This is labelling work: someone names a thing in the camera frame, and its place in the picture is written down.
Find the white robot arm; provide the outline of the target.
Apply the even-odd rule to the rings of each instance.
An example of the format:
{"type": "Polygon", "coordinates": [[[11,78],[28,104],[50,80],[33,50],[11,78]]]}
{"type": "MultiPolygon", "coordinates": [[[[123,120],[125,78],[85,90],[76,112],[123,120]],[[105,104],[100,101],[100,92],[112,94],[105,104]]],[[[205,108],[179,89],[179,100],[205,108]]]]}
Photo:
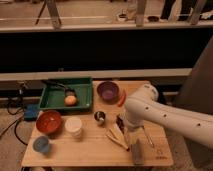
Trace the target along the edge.
{"type": "Polygon", "coordinates": [[[213,149],[213,116],[171,107],[157,101],[159,93],[152,84],[143,84],[124,103],[123,122],[130,130],[150,121],[213,149]]]}

